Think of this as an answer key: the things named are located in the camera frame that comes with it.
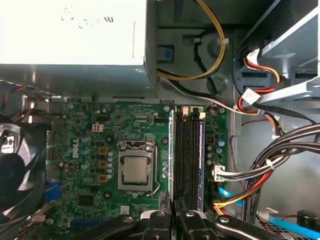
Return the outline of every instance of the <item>blue connector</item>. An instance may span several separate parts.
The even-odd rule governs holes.
[[[61,197],[61,185],[59,182],[47,182],[45,184],[44,202],[50,203],[52,200],[58,200]]]

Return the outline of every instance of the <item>screw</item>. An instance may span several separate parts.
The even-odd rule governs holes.
[[[225,110],[223,107],[220,107],[220,108],[219,108],[219,113],[224,114],[225,111],[226,111],[226,110]]]
[[[220,222],[222,222],[222,223],[228,223],[228,222],[229,222],[229,219],[228,219],[227,217],[223,216],[223,217],[220,218]]]
[[[67,106],[66,106],[68,109],[73,109],[74,108],[74,105],[73,104],[71,104],[71,103],[69,103]]]
[[[187,217],[193,217],[195,214],[194,214],[193,211],[187,211],[187,212],[185,213],[185,215],[186,215]]]
[[[147,152],[152,152],[153,148],[150,147],[150,146],[147,146],[147,147],[145,147],[145,150],[146,150]]]
[[[163,110],[164,110],[165,112],[169,112],[169,111],[170,111],[170,107],[169,107],[169,106],[164,106]]]
[[[123,219],[123,222],[124,222],[124,223],[131,223],[133,220],[134,220],[134,219],[133,219],[132,217],[128,216],[128,217],[125,217],[125,218]]]
[[[162,216],[165,215],[165,213],[163,211],[159,211],[156,215],[159,216],[159,217],[162,217]]]

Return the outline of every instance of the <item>orange wire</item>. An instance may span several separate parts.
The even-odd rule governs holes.
[[[281,79],[280,79],[280,75],[279,75],[279,73],[278,73],[275,69],[273,69],[273,68],[271,68],[271,67],[269,67],[269,66],[261,66],[261,65],[253,64],[253,63],[250,62],[247,58],[244,59],[244,64],[245,64],[247,67],[251,67],[251,68],[254,69],[254,70],[265,70],[265,71],[268,71],[268,72],[274,74],[274,75],[275,75],[275,78],[276,78],[276,83],[277,83],[277,84],[280,83],[280,80],[281,80]]]

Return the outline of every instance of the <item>chip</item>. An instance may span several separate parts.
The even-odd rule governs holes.
[[[95,196],[94,195],[79,195],[79,206],[91,207],[94,205]]]
[[[208,144],[214,144],[214,143],[215,143],[215,138],[214,138],[213,136],[208,136],[208,137],[206,138],[206,142],[207,142]]]
[[[99,155],[107,155],[108,154],[108,148],[106,146],[102,146],[98,148]]]
[[[106,183],[106,182],[107,182],[107,175],[98,176],[98,183]]]
[[[100,169],[106,169],[107,168],[107,161],[99,161],[99,168]]]

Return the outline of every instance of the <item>white connector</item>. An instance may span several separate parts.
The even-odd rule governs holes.
[[[220,163],[215,163],[212,170],[213,180],[215,182],[224,182],[226,179],[222,176],[218,176],[222,172],[226,170],[226,167],[221,165]]]

